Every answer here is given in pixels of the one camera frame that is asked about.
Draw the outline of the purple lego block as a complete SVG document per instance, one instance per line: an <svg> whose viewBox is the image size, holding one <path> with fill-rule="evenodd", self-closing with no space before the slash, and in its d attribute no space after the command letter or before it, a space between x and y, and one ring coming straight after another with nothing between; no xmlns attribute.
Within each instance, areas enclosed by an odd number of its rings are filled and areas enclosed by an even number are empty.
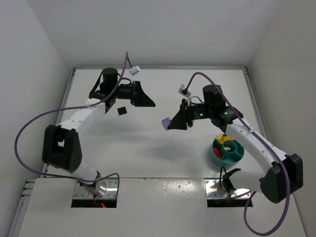
<svg viewBox="0 0 316 237"><path fill-rule="evenodd" d="M171 124L171 119L170 119L169 117L167 117L167 118L165 118L165 119L163 119L163 120L161 121L161 124L162 124L164 130L168 131L168 130L169 130L168 127L169 127L169 125Z"/></svg>

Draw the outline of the yellow lego piece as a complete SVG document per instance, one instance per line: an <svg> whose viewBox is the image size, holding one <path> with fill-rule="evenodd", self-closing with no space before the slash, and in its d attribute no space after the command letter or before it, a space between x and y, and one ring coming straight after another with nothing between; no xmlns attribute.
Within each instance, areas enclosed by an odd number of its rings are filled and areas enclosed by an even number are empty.
<svg viewBox="0 0 316 237"><path fill-rule="evenodd" d="M225 135L224 135L224 134L220 134L220 135L218 135L215 139L216 139L216 140L217 140L217 142L218 142L218 143L220 143L220 144L224 144L224 142L226 141L226 140L225 140Z"/></svg>

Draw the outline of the yellow lego plate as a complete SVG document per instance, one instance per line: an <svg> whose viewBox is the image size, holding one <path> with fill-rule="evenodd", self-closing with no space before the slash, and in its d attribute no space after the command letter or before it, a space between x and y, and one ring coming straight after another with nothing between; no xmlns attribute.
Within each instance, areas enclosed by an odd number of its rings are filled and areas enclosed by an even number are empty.
<svg viewBox="0 0 316 237"><path fill-rule="evenodd" d="M234 140L233 137L231 137L231 136L229 136L227 134L223 135L223 143L226 142L226 141L233 141L233 140Z"/></svg>

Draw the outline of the red lego piece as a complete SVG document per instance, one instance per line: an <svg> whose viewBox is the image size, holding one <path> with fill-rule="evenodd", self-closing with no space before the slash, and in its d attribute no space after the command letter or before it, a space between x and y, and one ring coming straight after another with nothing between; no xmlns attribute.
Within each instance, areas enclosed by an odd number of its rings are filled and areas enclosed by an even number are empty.
<svg viewBox="0 0 316 237"><path fill-rule="evenodd" d="M213 151L214 151L214 154L216 155L216 157L221 160L222 154L221 154L220 150L218 148L214 147Z"/></svg>

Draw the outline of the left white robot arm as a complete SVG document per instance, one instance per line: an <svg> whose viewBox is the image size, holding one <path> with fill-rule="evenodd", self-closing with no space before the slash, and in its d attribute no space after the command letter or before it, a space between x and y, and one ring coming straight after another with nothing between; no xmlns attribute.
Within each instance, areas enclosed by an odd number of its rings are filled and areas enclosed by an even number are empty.
<svg viewBox="0 0 316 237"><path fill-rule="evenodd" d="M135 107L155 107L139 81L122 84L122 79L117 69L103 69L84 107L67 120L45 129L42 151L45 164L68 172L82 184L95 186L101 175L82 160L80 136L105 115L117 99L129 100Z"/></svg>

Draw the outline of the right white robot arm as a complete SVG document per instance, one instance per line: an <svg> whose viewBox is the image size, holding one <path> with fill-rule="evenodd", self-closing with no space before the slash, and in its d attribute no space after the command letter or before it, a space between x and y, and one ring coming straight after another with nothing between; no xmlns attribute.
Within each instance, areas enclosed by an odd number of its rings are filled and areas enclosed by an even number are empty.
<svg viewBox="0 0 316 237"><path fill-rule="evenodd" d="M224 137L232 139L221 143L215 139L211 146L220 161L237 160L247 151L262 168L262 172L243 171L240 168L224 174L221 185L227 193L239 188L261 192L269 201L279 203L303 186L303 160L297 154L288 155L257 133L243 114L231 106L219 85L203 89L204 101L194 104L183 99L173 118L162 121L165 130L187 130L195 120L209 119Z"/></svg>

